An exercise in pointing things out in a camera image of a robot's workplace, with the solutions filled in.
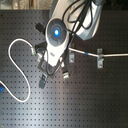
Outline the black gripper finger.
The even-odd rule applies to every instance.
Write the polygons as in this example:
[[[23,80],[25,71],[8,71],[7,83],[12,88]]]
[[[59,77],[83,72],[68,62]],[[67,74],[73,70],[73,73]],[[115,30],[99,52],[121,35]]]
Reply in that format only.
[[[39,81],[39,88],[44,88],[47,81],[47,75],[42,74]]]

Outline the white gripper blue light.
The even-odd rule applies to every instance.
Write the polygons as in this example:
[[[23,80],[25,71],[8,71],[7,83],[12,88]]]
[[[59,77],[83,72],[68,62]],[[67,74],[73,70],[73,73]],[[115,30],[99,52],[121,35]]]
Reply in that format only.
[[[37,48],[37,52],[43,55],[46,61],[46,66],[59,69],[61,65],[64,79],[69,78],[67,66],[63,62],[65,50],[69,43],[69,33],[66,30],[65,24],[59,18],[52,18],[45,29],[46,41],[41,43]]]

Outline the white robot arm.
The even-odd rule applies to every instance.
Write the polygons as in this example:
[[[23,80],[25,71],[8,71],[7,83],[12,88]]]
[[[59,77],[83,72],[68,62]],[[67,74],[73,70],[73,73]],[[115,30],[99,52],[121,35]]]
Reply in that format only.
[[[35,26],[46,38],[35,46],[36,53],[41,56],[38,66],[42,71],[40,88],[64,63],[75,35],[82,40],[95,35],[103,4],[104,0],[53,0],[47,25],[37,23]]]

